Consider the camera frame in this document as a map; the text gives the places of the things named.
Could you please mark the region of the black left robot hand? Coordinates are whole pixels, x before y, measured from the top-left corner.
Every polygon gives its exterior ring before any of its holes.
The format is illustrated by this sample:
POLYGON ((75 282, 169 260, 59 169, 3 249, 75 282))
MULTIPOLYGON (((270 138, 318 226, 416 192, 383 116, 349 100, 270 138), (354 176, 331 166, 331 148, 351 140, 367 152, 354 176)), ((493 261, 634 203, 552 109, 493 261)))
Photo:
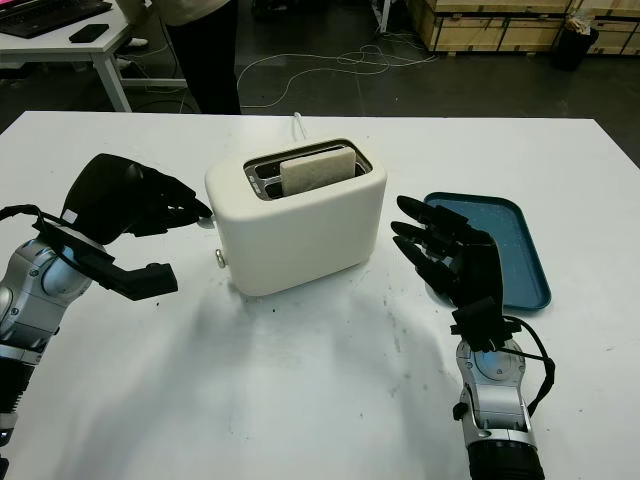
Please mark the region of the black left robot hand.
POLYGON ((178 179, 106 153, 84 167, 61 212, 63 222, 101 245, 124 233, 164 234, 211 216, 195 191, 178 179))

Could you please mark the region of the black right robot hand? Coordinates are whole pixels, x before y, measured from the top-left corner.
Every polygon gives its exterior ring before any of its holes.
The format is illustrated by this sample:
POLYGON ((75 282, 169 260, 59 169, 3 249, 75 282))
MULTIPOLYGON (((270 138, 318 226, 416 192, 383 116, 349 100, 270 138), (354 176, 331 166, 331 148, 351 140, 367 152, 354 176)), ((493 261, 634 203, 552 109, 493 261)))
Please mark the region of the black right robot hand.
POLYGON ((415 222, 393 221, 394 243, 436 294, 457 308, 485 300, 503 307, 500 255, 489 233, 440 205, 403 195, 396 203, 415 222))

